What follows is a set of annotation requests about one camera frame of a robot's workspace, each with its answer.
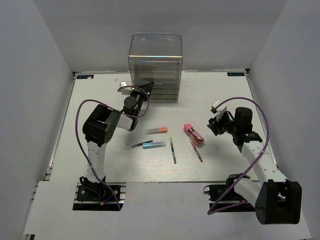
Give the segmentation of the pink capped marker tube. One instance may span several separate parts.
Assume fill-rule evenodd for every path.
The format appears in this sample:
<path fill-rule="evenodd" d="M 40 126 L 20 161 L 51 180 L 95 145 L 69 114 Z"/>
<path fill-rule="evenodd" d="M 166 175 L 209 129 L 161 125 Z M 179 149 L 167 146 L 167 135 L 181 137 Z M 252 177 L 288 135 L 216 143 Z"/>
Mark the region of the pink capped marker tube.
<path fill-rule="evenodd" d="M 200 133 L 198 133 L 194 127 L 189 124 L 186 123 L 183 126 L 183 130 L 185 131 L 185 133 L 191 137 L 191 139 L 197 144 L 197 145 L 201 145 L 204 143 L 205 139 L 202 137 L 202 135 Z"/>

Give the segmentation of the red pen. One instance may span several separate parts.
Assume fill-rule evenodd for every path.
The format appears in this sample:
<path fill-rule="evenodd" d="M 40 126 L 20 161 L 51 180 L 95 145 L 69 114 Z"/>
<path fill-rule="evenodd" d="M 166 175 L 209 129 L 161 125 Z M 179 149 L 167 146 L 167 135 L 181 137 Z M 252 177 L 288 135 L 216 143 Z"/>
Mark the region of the red pen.
<path fill-rule="evenodd" d="M 188 140 L 189 140 L 191 146 L 193 147 L 193 149 L 194 149 L 194 151 L 195 151 L 195 154 L 197 155 L 199 161 L 200 161 L 201 163 L 203 163 L 203 159 L 202 159 L 202 157 L 201 157 L 201 155 L 200 155 L 200 153 L 199 153 L 196 145 L 195 145 L 194 142 L 191 140 L 191 138 L 188 138 Z"/>

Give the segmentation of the green pen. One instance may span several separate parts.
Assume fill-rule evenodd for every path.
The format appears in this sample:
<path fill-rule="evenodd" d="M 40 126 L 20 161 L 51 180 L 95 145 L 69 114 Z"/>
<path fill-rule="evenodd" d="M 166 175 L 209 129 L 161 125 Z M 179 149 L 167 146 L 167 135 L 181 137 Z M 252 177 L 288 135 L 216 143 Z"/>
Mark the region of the green pen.
<path fill-rule="evenodd" d="M 173 162 L 174 162 L 174 164 L 177 164 L 176 154 L 175 154 L 175 150 L 174 150 L 174 142 L 173 142 L 172 137 L 169 138 L 169 143 L 170 143 L 171 153 L 172 153 L 172 157 L 173 157 Z"/>

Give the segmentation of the blue capped highlighter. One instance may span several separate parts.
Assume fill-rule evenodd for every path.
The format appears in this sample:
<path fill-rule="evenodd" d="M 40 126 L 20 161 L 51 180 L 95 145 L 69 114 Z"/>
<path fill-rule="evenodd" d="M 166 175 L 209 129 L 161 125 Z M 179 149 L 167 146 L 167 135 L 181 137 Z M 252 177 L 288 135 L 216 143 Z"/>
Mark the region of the blue capped highlighter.
<path fill-rule="evenodd" d="M 158 141 L 158 142 L 145 142 L 142 144 L 143 149 L 153 149 L 153 148 L 162 148 L 166 146 L 165 141 Z"/>

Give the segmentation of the purple pen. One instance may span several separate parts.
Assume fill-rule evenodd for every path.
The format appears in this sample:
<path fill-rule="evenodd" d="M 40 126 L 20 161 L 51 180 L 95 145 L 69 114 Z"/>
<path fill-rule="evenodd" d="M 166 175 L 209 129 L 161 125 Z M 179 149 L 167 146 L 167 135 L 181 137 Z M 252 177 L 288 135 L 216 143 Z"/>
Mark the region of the purple pen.
<path fill-rule="evenodd" d="M 143 141 L 143 142 L 140 142 L 140 143 L 136 143 L 136 144 L 133 144 L 133 145 L 129 145 L 126 149 L 127 149 L 127 150 L 134 149 L 134 148 L 137 148 L 137 147 L 142 146 L 143 144 L 152 143 L 152 142 L 153 142 L 153 140 Z"/>

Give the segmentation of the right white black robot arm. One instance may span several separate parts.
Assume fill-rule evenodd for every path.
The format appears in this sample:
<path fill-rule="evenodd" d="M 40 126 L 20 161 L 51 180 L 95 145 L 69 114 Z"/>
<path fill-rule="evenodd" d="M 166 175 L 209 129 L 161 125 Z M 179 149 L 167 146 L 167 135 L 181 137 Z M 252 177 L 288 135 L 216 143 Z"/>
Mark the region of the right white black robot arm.
<path fill-rule="evenodd" d="M 243 204 L 254 207 L 258 221 L 262 225 L 296 225 L 300 221 L 302 187 L 297 181 L 290 181 L 264 151 L 265 144 L 260 135 L 253 131 L 253 112 L 247 107 L 238 107 L 235 115 L 230 116 L 226 107 L 212 109 L 216 114 L 208 121 L 208 127 L 218 136 L 228 133 L 239 152 L 248 160 L 249 168 L 254 171 L 258 183 L 248 178 L 248 171 L 230 175 L 226 180 L 226 189 L 217 194 L 209 214 L 226 210 L 218 208 L 225 197 L 233 200 L 240 196 Z"/>

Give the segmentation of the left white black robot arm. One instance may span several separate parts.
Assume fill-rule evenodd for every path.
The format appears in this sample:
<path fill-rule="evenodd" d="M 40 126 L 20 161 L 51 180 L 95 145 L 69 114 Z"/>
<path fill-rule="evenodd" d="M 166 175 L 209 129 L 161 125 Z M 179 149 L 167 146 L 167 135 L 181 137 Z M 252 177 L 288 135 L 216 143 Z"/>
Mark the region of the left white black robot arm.
<path fill-rule="evenodd" d="M 140 112 L 144 102 L 147 102 L 149 107 L 153 87 L 153 82 L 141 86 L 126 85 L 125 82 L 121 82 L 117 91 L 127 96 L 122 110 L 116 110 L 98 101 L 98 105 L 84 122 L 82 132 L 88 147 L 84 153 L 87 170 L 85 176 L 80 178 L 80 183 L 88 189 L 88 193 L 94 199 L 99 200 L 106 193 L 104 161 L 107 144 L 116 128 L 129 132 L 136 128 L 139 118 L 147 113 L 147 111 Z"/>

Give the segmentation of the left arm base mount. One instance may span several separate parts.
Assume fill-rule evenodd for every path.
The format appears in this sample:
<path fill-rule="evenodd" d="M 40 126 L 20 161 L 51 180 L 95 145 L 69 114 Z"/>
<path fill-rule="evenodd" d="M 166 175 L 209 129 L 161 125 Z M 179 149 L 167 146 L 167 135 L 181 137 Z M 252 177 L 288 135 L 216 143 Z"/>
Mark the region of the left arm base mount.
<path fill-rule="evenodd" d="M 100 182 L 90 182 L 80 177 L 72 209 L 74 211 L 118 212 L 124 205 L 126 185 L 111 183 L 106 187 Z"/>

